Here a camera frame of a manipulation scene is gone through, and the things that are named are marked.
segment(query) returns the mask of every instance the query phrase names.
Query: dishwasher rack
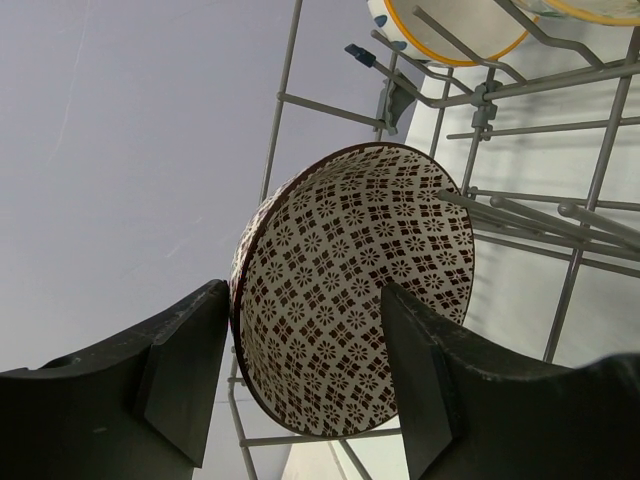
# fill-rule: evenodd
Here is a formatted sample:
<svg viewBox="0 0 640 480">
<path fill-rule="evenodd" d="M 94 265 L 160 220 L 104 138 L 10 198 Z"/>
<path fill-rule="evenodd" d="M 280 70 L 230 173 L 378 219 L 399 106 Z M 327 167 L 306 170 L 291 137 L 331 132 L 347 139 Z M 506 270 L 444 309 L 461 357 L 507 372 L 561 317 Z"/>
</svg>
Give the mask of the dishwasher rack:
<svg viewBox="0 0 640 480">
<path fill-rule="evenodd" d="M 640 212 L 640 204 L 638 203 L 600 199 L 600 192 L 619 127 L 640 125 L 640 117 L 623 117 L 624 105 L 629 93 L 631 79 L 634 75 L 640 73 L 640 63 L 637 62 L 640 52 L 640 27 L 636 27 L 633 30 L 626 57 L 605 63 L 583 43 L 547 35 L 541 27 L 514 6 L 510 0 L 493 1 L 526 28 L 539 43 L 553 48 L 574 51 L 582 57 L 586 65 L 583 68 L 561 74 L 528 79 L 508 63 L 481 58 L 470 46 L 465 45 L 427 12 L 420 7 L 415 7 L 413 14 L 418 19 L 453 44 L 469 59 L 487 68 L 486 80 L 480 85 L 471 88 L 455 78 L 453 68 L 445 67 L 446 74 L 444 74 L 438 71 L 442 66 L 415 61 L 398 50 L 398 48 L 389 42 L 382 34 L 373 31 L 371 33 L 372 37 L 392 52 L 388 66 L 382 65 L 378 62 L 374 54 L 357 45 L 349 45 L 345 48 L 345 50 L 353 55 L 360 63 L 377 70 L 387 79 L 380 97 L 378 115 L 376 118 L 373 118 L 288 93 L 289 73 L 303 5 L 303 0 L 295 0 L 291 29 L 285 51 L 282 78 L 276 96 L 277 104 L 259 200 L 260 203 L 265 200 L 269 190 L 271 170 L 275 158 L 280 123 L 285 104 L 298 105 L 320 113 L 370 125 L 375 129 L 375 140 L 379 141 L 383 132 L 395 133 L 398 117 L 410 103 L 414 101 L 421 102 L 437 111 L 437 120 L 429 152 L 431 157 L 435 156 L 438 147 L 446 109 L 460 105 L 473 105 L 476 107 L 471 122 L 473 131 L 470 133 L 453 134 L 447 137 L 448 140 L 471 139 L 471 148 L 461 183 L 461 194 L 455 195 L 443 191 L 440 193 L 440 198 L 462 205 L 469 210 L 475 230 L 474 236 L 477 240 L 568 262 L 564 285 L 544 353 L 544 360 L 553 362 L 576 278 L 581 266 L 640 278 L 640 269 L 621 266 L 608 261 L 585 258 L 585 253 L 595 253 L 604 257 L 640 262 L 640 232 L 626 225 L 614 222 L 599 213 L 595 213 L 596 208 Z M 418 69 L 426 77 L 434 81 L 442 82 L 443 90 L 441 98 L 428 98 L 422 95 L 419 87 L 413 85 L 396 69 L 398 58 L 404 59 L 409 65 Z M 496 81 L 494 79 L 496 70 L 504 72 L 511 77 L 513 81 L 507 85 Z M 612 79 L 618 79 L 618 87 L 613 98 L 608 119 L 504 130 L 494 130 L 492 128 L 491 121 L 495 120 L 498 111 L 497 105 L 493 103 L 494 100 L 571 88 L 578 85 Z M 452 87 L 459 90 L 460 93 L 451 96 Z M 605 135 L 592 175 L 591 185 L 584 198 L 565 198 L 559 196 L 490 191 L 471 186 L 476 156 L 482 141 L 487 141 L 497 136 L 567 132 L 598 128 L 604 128 Z M 560 216 L 577 220 L 579 223 L 570 222 L 543 213 L 520 203 L 521 201 L 557 204 Z M 563 253 L 556 249 L 544 248 L 545 245 L 551 245 L 556 248 L 563 247 L 567 249 L 567 252 Z M 257 480 L 259 477 L 251 456 L 250 448 L 325 442 L 327 440 L 303 435 L 247 438 L 235 399 L 235 388 L 238 384 L 243 385 L 244 380 L 238 375 L 238 363 L 235 358 L 235 351 L 233 352 L 234 356 L 228 379 L 228 398 L 238 434 L 239 445 L 247 467 L 248 477 L 250 480 Z M 381 429 L 354 436 L 348 440 L 398 435 L 400 433 L 399 428 Z M 371 479 L 371 475 L 367 472 L 365 466 L 349 445 L 348 440 L 343 439 L 338 442 L 342 448 L 344 448 L 346 455 L 353 462 L 354 467 L 362 478 L 365 480 Z"/>
</svg>

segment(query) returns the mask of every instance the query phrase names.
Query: patterned bowl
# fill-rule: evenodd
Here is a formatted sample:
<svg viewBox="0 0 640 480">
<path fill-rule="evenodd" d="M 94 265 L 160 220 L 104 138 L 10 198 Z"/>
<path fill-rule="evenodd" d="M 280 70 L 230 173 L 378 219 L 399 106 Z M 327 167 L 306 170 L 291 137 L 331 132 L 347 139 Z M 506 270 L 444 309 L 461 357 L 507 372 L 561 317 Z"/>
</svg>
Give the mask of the patterned bowl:
<svg viewBox="0 0 640 480">
<path fill-rule="evenodd" d="M 458 191 L 424 153 L 357 145 L 287 182 L 247 226 L 230 280 L 236 355 L 285 428 L 340 438 L 396 414 L 379 312 L 389 281 L 462 323 L 473 235 L 442 189 Z"/>
<path fill-rule="evenodd" d="M 411 58 L 421 61 L 476 65 L 414 16 L 415 6 L 421 7 L 478 55 L 491 60 L 509 53 L 528 33 L 493 0 L 367 0 L 367 4 L 387 39 Z"/>
</svg>

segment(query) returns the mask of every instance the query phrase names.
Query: ceramic bowl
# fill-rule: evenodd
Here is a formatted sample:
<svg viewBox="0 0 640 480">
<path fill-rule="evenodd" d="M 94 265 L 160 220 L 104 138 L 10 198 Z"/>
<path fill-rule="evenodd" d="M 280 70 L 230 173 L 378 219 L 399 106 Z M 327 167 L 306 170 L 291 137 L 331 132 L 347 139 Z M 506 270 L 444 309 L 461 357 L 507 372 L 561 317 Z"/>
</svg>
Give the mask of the ceramic bowl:
<svg viewBox="0 0 640 480">
<path fill-rule="evenodd" d="M 415 6 L 421 7 L 483 58 L 495 60 L 506 55 L 528 33 L 493 0 L 368 0 L 367 4 L 387 39 L 421 61 L 476 65 L 415 17 L 412 13 Z"/>
<path fill-rule="evenodd" d="M 462 323 L 473 235 L 441 189 L 458 192 L 424 153 L 357 145 L 287 182 L 249 222 L 231 324 L 247 386 L 276 422 L 340 438 L 396 414 L 379 311 L 389 281 Z"/>
</svg>

